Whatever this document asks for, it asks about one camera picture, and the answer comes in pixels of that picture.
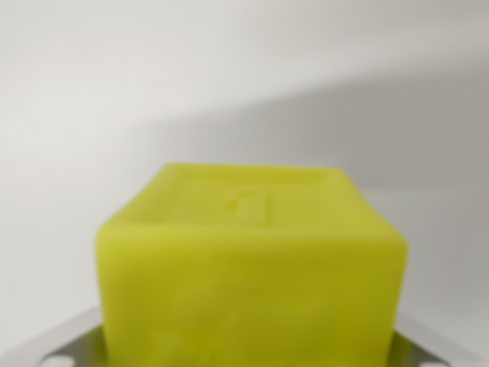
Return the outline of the black grey gripper left finger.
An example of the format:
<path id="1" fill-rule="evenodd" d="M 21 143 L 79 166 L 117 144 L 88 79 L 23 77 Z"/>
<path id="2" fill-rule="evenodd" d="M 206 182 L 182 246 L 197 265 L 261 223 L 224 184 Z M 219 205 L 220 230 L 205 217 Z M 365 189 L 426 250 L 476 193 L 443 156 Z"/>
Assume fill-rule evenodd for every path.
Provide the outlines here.
<path id="1" fill-rule="evenodd" d="M 83 311 L 6 352 L 1 365 L 41 366 L 49 359 L 65 366 L 108 365 L 98 307 Z"/>

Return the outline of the black grey gripper right finger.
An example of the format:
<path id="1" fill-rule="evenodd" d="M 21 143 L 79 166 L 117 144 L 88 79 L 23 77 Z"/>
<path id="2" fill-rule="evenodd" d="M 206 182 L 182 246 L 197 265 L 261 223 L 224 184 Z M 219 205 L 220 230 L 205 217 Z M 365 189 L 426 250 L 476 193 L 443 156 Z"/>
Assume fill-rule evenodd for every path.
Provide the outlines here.
<path id="1" fill-rule="evenodd" d="M 488 366 L 488 361 L 405 313 L 397 315 L 387 366 Z"/>

